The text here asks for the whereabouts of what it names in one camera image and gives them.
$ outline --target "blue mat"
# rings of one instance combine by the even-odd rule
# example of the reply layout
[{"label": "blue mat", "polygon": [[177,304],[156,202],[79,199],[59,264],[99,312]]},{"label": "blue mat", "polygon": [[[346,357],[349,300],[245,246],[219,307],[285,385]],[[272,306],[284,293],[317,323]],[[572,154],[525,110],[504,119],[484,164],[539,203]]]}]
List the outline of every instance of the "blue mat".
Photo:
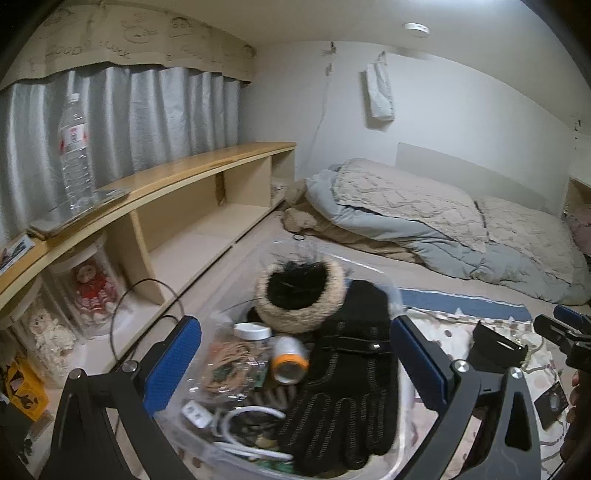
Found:
[{"label": "blue mat", "polygon": [[517,322],[532,320],[525,305],[513,305],[483,297],[468,297],[441,291],[401,288],[400,292],[402,294],[402,303],[407,307],[447,313],[456,313],[459,309],[465,315],[500,320],[508,320],[509,317],[513,317]]}]

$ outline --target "metal screw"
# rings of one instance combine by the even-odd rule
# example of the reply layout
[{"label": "metal screw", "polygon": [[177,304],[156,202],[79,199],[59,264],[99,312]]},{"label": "metal screw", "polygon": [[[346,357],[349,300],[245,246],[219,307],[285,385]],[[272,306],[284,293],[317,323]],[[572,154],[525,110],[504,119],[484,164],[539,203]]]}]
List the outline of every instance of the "metal screw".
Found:
[{"label": "metal screw", "polygon": [[470,364],[465,360],[456,360],[453,363],[453,367],[461,374],[465,374],[468,370],[470,370]]},{"label": "metal screw", "polygon": [[130,374],[135,372],[138,369],[138,363],[135,360],[126,360],[121,365],[121,370],[123,370],[126,374]]},{"label": "metal screw", "polygon": [[558,411],[559,407],[560,407],[560,399],[558,398],[558,394],[553,393],[552,395],[550,395],[550,410]]},{"label": "metal screw", "polygon": [[509,373],[511,374],[511,376],[513,378],[516,378],[516,379],[520,379],[521,377],[523,377],[523,372],[521,371],[521,368],[511,367],[509,369]]},{"label": "metal screw", "polygon": [[68,375],[68,377],[70,377],[72,380],[78,380],[81,376],[82,370],[80,368],[75,368]]}]

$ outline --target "black knit glove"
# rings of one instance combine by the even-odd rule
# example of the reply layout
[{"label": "black knit glove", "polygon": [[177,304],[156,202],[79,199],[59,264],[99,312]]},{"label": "black knit glove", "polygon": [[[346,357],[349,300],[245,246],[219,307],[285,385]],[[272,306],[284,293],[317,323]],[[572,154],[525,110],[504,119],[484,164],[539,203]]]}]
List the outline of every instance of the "black knit glove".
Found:
[{"label": "black knit glove", "polygon": [[343,306],[317,332],[310,368],[278,442],[298,472],[359,469],[386,454],[398,420],[398,358],[391,352],[388,296],[354,280]]}]

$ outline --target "blue rubber pad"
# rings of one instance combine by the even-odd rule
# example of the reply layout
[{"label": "blue rubber pad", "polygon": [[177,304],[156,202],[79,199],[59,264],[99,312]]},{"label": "blue rubber pad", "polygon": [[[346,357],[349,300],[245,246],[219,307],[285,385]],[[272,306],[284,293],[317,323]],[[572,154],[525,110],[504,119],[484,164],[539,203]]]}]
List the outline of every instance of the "blue rubber pad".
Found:
[{"label": "blue rubber pad", "polygon": [[150,416],[164,410],[201,345],[201,326],[190,319],[154,367],[145,383],[144,407]]},{"label": "blue rubber pad", "polygon": [[575,312],[573,309],[565,307],[564,305],[557,305],[554,308],[554,318],[566,323],[572,328],[580,330],[581,333],[586,333],[584,332],[585,324],[587,323],[585,317],[579,312]]},{"label": "blue rubber pad", "polygon": [[447,408],[446,379],[400,318],[392,320],[390,342],[423,404],[441,414]]}]

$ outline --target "bottle cap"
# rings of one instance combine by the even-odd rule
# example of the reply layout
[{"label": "bottle cap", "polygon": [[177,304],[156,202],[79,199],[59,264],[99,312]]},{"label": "bottle cap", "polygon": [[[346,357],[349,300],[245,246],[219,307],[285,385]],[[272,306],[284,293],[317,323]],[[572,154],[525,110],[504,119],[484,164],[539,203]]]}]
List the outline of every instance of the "bottle cap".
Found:
[{"label": "bottle cap", "polygon": [[234,335],[242,340],[264,340],[271,336],[271,329],[263,323],[237,323]]}]

